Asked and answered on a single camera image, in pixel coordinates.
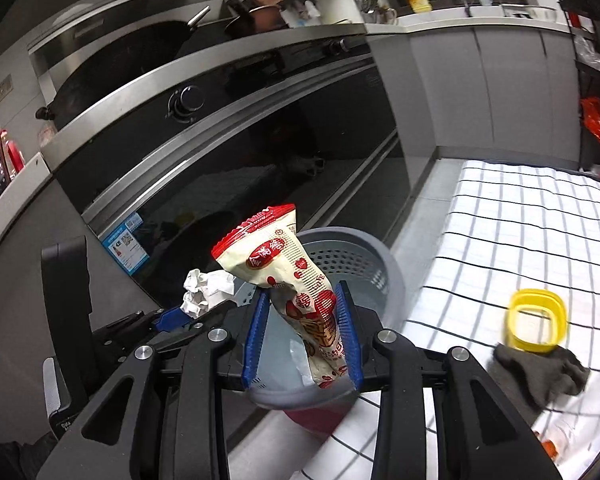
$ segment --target metal screw cap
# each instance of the metal screw cap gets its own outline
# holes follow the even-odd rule
[[[383,343],[393,343],[396,339],[398,339],[398,336],[395,335],[393,330],[381,330],[378,332],[378,339]]]
[[[462,346],[456,346],[451,351],[451,357],[456,361],[466,361],[469,358],[469,355],[471,355],[469,354],[469,351]]]
[[[142,345],[136,348],[134,355],[136,356],[136,359],[140,359],[142,361],[151,357],[153,353],[154,349],[151,348],[149,345]]]
[[[219,341],[224,341],[228,336],[227,331],[224,328],[214,328],[209,330],[208,338],[217,343]]]

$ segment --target qr code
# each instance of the qr code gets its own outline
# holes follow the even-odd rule
[[[123,244],[125,244],[127,247],[129,247],[129,245],[131,245],[133,243],[134,238],[132,237],[131,234],[124,233],[122,235],[122,237],[120,238],[120,240],[122,241]]]

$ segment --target yellow lid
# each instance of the yellow lid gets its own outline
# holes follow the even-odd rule
[[[549,318],[550,338],[546,343],[532,343],[516,335],[516,317],[520,312],[538,312]],[[567,333],[567,312],[564,301],[553,292],[538,288],[523,288],[517,291],[509,302],[507,310],[507,345],[526,352],[548,352]]]

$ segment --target cooking pot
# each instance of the cooking pot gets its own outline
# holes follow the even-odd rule
[[[260,6],[248,10],[240,0],[229,0],[226,4],[238,13],[238,17],[231,21],[224,30],[234,39],[288,28],[277,5]]]
[[[209,10],[206,6],[188,22],[147,25],[104,46],[67,78],[54,100],[36,111],[36,118],[53,120],[61,130],[103,97],[172,61]]]

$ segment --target gray floor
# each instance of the gray floor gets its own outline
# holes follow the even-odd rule
[[[463,163],[454,158],[436,161],[392,245],[406,285],[405,317],[438,250],[438,237]],[[270,412],[229,454],[231,478],[286,480],[315,455],[323,442],[323,436],[298,426],[285,413]]]
[[[416,293],[438,250],[438,237],[444,227],[463,164],[464,160],[458,158],[436,161],[392,245],[391,250],[400,265],[406,287],[406,314],[411,311]]]

